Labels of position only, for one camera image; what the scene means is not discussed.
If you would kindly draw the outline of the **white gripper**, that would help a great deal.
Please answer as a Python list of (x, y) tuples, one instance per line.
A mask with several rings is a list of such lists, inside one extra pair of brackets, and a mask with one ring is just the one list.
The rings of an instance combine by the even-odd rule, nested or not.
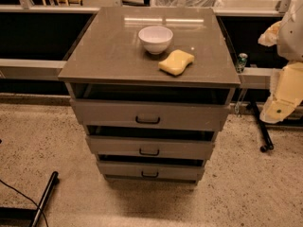
[[(258, 38), (264, 46), (277, 44), (280, 21), (269, 26)], [(283, 121), (303, 100), (303, 63), (289, 62), (279, 71), (273, 99), (268, 98), (260, 113), (260, 120), (275, 124)]]

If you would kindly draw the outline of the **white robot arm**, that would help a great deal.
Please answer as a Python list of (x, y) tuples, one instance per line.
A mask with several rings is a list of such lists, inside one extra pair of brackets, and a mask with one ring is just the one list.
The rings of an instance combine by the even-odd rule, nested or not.
[(303, 101), (303, 0), (296, 0), (281, 21), (260, 35), (258, 43), (276, 45), (277, 54), (288, 61), (281, 70), (273, 71), (270, 96), (260, 113), (263, 122), (275, 124)]

